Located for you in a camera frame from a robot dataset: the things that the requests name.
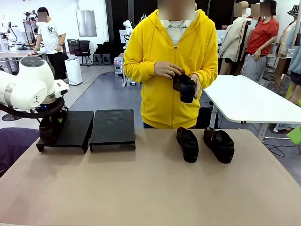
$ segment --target desk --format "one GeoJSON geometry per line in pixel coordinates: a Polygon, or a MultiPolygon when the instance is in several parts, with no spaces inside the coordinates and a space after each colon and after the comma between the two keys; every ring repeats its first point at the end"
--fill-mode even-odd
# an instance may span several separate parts
{"type": "Polygon", "coordinates": [[[301,108],[245,76],[218,75],[204,91],[214,103],[212,128],[217,108],[229,121],[260,123],[261,141],[269,123],[301,124],[301,108]]]}
{"type": "MultiPolygon", "coordinates": [[[[10,74],[13,73],[11,66],[10,66],[10,62],[9,62],[9,58],[13,59],[13,63],[14,63],[14,67],[18,68],[18,65],[16,63],[16,59],[17,58],[23,58],[23,57],[28,57],[28,53],[33,52],[33,50],[24,50],[24,51],[19,51],[19,52],[8,52],[8,53],[0,53],[0,58],[4,58],[5,59],[5,63],[8,67],[8,71],[10,74]]],[[[39,52],[37,55],[34,55],[35,57],[39,57],[41,55],[44,55],[44,52],[39,52]]]]}
{"type": "Polygon", "coordinates": [[[235,155],[225,165],[203,143],[204,131],[193,131],[200,146],[194,164],[183,160],[172,129],[137,129],[136,151],[39,153],[32,145],[0,179],[0,222],[301,225],[301,188],[252,132],[226,130],[235,155]]]}

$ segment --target yellow hoodie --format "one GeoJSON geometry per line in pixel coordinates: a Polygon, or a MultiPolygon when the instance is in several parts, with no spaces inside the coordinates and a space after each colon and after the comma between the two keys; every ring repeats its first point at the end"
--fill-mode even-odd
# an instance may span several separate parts
{"type": "Polygon", "coordinates": [[[175,48],[156,10],[135,27],[125,53],[127,77],[143,82],[143,121],[162,129],[195,126],[199,99],[192,104],[181,102],[179,92],[173,90],[173,80],[155,75],[154,65],[158,61],[178,65],[188,76],[197,74],[202,89],[210,86],[217,77],[218,67],[214,22],[199,9],[175,48]]]}

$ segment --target gray stool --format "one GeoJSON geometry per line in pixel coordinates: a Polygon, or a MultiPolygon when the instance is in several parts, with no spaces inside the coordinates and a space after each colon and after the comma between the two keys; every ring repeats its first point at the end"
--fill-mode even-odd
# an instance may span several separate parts
{"type": "Polygon", "coordinates": [[[104,53],[103,54],[103,65],[112,65],[111,63],[111,56],[110,54],[108,53],[104,53]]]}
{"type": "Polygon", "coordinates": [[[101,66],[103,65],[103,59],[101,54],[93,54],[93,65],[101,66]]]}

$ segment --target office chair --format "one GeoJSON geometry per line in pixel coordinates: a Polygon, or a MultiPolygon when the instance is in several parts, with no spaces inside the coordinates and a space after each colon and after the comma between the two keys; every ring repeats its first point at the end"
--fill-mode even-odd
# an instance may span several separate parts
{"type": "Polygon", "coordinates": [[[91,65],[88,65],[88,61],[87,61],[87,57],[89,58],[89,60],[91,61],[91,63],[93,64],[90,56],[91,56],[91,49],[89,48],[90,45],[90,41],[79,41],[79,49],[74,50],[75,52],[75,56],[76,58],[78,57],[82,57],[81,59],[81,65],[83,65],[84,63],[84,57],[86,59],[86,66],[89,67],[91,65]]]}

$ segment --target red t-shirt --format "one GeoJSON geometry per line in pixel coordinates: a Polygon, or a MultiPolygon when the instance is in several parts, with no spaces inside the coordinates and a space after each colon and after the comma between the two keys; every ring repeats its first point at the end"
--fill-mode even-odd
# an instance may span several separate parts
{"type": "MultiPolygon", "coordinates": [[[[251,34],[246,52],[254,54],[260,46],[272,37],[277,36],[278,31],[279,22],[275,18],[272,17],[266,24],[263,23],[263,19],[260,20],[251,34]]],[[[271,46],[266,47],[261,51],[261,55],[269,54],[270,49],[271,46]]]]}

